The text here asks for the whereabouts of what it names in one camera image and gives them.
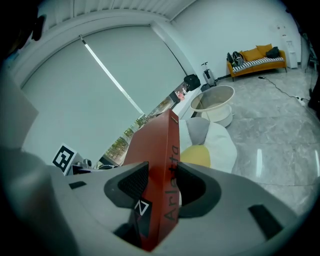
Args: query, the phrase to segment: striped cushion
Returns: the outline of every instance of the striped cushion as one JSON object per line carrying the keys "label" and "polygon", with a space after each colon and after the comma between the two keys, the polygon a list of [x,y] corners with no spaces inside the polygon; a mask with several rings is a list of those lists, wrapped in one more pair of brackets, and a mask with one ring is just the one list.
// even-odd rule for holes
{"label": "striped cushion", "polygon": [[284,61],[285,60],[282,57],[278,57],[278,58],[267,58],[267,57],[264,57],[264,58],[260,58],[260,59],[253,60],[253,61],[247,61],[247,62],[243,63],[240,66],[234,66],[232,69],[233,69],[233,73],[237,73],[237,72],[240,72],[242,70],[248,69],[248,68],[253,67],[253,66],[258,66],[258,65],[263,64],[263,63],[284,62]]}

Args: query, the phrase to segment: ceiling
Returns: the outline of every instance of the ceiling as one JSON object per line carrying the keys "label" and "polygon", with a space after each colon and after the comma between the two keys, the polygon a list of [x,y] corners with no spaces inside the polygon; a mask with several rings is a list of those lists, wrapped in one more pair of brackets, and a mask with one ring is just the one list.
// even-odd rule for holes
{"label": "ceiling", "polygon": [[44,0],[38,15],[46,15],[43,32],[81,15],[108,10],[154,13],[169,20],[195,0]]}

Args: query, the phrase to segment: white wall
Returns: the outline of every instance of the white wall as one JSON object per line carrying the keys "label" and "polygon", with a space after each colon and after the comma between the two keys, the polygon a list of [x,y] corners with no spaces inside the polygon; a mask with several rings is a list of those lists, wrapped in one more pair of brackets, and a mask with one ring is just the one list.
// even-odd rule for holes
{"label": "white wall", "polygon": [[151,24],[151,28],[170,48],[185,72],[188,75],[197,75],[201,83],[205,84],[206,81],[202,75],[203,71],[199,65],[200,61],[197,59],[197,55],[191,50],[184,37],[166,21],[154,21]]}
{"label": "white wall", "polygon": [[179,14],[173,26],[197,55],[199,65],[208,62],[216,78],[229,74],[227,53],[256,45],[282,48],[277,25],[286,27],[301,61],[301,38],[294,19],[280,0],[198,0]]}

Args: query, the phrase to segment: window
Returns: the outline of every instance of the window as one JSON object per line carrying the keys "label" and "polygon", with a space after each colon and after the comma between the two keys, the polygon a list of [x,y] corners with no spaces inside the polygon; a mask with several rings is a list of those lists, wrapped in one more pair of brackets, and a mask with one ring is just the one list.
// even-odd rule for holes
{"label": "window", "polygon": [[[115,162],[117,165],[121,166],[125,160],[129,144],[136,131],[138,131],[143,125],[147,124],[159,114],[170,109],[174,106],[174,101],[168,96],[162,101],[149,115],[142,115],[138,118],[124,133],[119,137],[112,146],[105,152],[102,158],[111,160],[110,162]],[[103,165],[103,160],[100,160],[95,168]]]}

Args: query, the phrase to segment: gray cushion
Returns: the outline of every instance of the gray cushion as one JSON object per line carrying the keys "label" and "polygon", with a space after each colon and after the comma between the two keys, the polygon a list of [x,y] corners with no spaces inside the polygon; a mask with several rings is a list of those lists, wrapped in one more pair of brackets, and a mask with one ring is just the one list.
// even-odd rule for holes
{"label": "gray cushion", "polygon": [[192,145],[205,143],[210,121],[202,117],[193,117],[186,121]]}

